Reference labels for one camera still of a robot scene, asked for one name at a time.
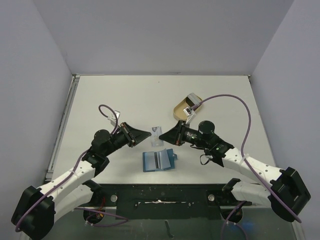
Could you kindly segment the white credit card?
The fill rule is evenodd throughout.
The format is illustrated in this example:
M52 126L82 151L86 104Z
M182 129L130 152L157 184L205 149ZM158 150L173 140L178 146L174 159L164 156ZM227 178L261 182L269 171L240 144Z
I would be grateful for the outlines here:
M162 135L162 128L160 126L154 126L151 128L151 146L152 147L162 147L164 142L160 139L160 135Z

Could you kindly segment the blue card holder wallet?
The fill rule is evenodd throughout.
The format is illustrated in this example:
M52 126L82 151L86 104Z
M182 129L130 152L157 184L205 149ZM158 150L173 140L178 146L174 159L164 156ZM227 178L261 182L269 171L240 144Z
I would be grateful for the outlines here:
M172 148L161 151L149 151L142 153L143 172L161 172L175 169L175 161L178 156Z

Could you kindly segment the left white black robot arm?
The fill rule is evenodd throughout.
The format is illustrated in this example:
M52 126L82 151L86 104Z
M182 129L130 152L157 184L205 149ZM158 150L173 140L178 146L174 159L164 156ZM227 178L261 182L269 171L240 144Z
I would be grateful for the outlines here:
M99 175L109 164L108 156L127 145L135 147L151 136L149 131L136 129L126 122L115 133L98 130L91 146L76 161L73 168L40 187L29 186L18 201L11 218L17 233L33 240L43 239L58 218L56 207L83 183Z

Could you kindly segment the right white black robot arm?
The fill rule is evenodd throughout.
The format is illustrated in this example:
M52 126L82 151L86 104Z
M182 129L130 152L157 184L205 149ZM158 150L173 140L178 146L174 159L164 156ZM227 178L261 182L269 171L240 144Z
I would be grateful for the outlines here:
M215 134L215 125L208 120L202 121L198 129L191 129L189 124L180 120L159 139L172 145L181 146L189 143L219 166L234 170L256 181L263 192L253 184L244 185L238 181L222 192L223 200L230 205L237 201L259 203L271 209L283 220L301 222L299 214L311 199L311 195L297 170L292 167L282 169L258 161Z

